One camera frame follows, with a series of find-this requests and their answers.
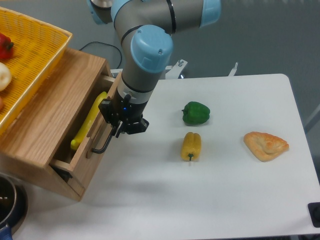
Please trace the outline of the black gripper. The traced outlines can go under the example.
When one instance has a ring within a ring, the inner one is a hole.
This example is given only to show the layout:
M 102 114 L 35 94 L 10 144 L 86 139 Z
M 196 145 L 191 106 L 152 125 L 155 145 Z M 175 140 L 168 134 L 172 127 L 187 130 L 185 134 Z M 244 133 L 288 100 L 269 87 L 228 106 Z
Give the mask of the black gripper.
M 143 118 L 143 111 L 148 102 L 133 103 L 129 94 L 122 97 L 116 93 L 112 100 L 106 98 L 98 105 L 105 122 L 110 124 L 111 135 L 118 138 L 123 131 L 128 135 L 144 133 L 149 122 Z

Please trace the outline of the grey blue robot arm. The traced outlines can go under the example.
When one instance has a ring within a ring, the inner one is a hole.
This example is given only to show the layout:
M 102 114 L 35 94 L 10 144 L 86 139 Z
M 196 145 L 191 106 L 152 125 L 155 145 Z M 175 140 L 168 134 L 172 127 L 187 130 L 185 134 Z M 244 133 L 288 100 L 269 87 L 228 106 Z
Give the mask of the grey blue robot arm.
M 172 35 L 215 23 L 219 0 L 90 0 L 97 24 L 111 23 L 125 56 L 119 83 L 110 101 L 100 106 L 112 135 L 143 133 L 143 111 L 173 52 Z

